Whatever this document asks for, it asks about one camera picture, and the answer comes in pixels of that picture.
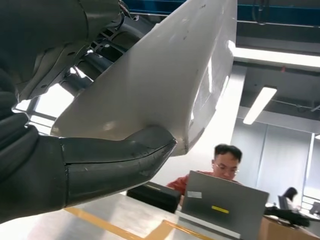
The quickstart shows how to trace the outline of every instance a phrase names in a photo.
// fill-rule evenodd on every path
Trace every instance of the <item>black hair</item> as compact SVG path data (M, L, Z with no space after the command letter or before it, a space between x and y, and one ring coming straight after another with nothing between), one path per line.
M214 157L227 153L233 155L235 158L238 159L239 163L242 161L242 152L236 146L219 144L214 148Z
M289 187L282 195L282 197L288 198L292 202L294 201L294 197L297 194L298 194L298 191L297 191L297 189L295 189L294 187Z

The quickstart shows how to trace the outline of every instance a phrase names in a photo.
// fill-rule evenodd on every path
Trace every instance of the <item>computer monitor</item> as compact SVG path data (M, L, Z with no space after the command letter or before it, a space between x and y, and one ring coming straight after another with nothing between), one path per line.
M315 201L309 213L312 215L320 214L320 202Z
M278 196L278 206L281 210L290 210L288 201L285 196Z

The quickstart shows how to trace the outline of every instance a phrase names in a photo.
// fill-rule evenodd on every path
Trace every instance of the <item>man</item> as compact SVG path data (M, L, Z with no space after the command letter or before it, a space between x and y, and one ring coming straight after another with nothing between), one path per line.
M238 183L237 181L234 181L233 179L237 174L238 167L242 161L242 157L242 151L235 146L220 144L214 148L214 157L211 161L213 171L198 172ZM182 206L188 179L189 174L183 177L179 177L173 182L168 184L167 187L180 192L182 195L180 201L180 205Z

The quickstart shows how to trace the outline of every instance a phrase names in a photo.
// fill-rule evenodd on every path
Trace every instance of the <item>white plastic panel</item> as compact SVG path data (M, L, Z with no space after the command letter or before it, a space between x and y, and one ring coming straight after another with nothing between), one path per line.
M233 62L236 0L188 0L75 99L51 134L122 140L150 125L193 146Z

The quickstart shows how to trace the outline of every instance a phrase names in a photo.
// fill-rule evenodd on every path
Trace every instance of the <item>eyeglasses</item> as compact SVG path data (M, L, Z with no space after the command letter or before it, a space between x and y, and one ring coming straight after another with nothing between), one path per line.
M229 174L234 175L234 176L237 175L239 172L239 170L238 170L238 169L229 168L229 167L225 166L225 165L217 164L217 163L214 163L214 165L216 165L217 167L218 167L221 171L223 171L223 172L228 171Z

